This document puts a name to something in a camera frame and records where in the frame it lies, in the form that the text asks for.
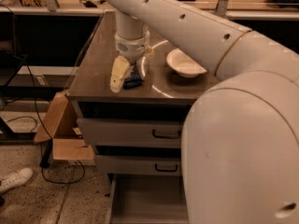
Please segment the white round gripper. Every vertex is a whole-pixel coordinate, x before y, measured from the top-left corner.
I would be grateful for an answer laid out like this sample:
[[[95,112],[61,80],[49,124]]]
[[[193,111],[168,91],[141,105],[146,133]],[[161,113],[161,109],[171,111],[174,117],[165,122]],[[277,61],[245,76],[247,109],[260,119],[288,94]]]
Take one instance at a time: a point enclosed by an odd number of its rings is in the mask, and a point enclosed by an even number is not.
[[[114,60],[110,77],[110,88],[113,92],[119,92],[130,68],[127,60],[137,61],[141,57],[149,56],[153,53],[153,48],[150,46],[150,33],[146,32],[143,37],[133,40],[122,38],[115,34],[115,48],[121,56]]]

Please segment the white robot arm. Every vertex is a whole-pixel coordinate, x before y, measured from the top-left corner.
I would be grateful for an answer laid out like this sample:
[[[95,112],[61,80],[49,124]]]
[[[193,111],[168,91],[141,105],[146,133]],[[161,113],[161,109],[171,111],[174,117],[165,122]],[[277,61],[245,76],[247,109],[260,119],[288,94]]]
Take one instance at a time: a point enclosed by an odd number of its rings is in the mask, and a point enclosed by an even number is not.
[[[299,224],[297,54],[176,0],[107,1],[219,80],[183,126],[190,224]]]

